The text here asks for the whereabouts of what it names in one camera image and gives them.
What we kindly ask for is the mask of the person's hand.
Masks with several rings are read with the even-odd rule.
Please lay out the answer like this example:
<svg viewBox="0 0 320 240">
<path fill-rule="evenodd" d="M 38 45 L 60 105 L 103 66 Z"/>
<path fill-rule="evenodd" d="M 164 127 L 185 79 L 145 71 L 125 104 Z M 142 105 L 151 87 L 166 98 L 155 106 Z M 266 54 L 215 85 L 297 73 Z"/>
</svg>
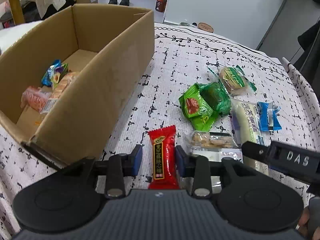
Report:
<svg viewBox="0 0 320 240">
<path fill-rule="evenodd" d="M 310 218 L 310 211 L 309 207 L 305 207 L 303 210 L 303 213 L 299 219 L 299 222 L 296 226 L 296 230 L 304 237 L 310 238 L 310 235 L 308 233 L 308 221 Z"/>
</svg>

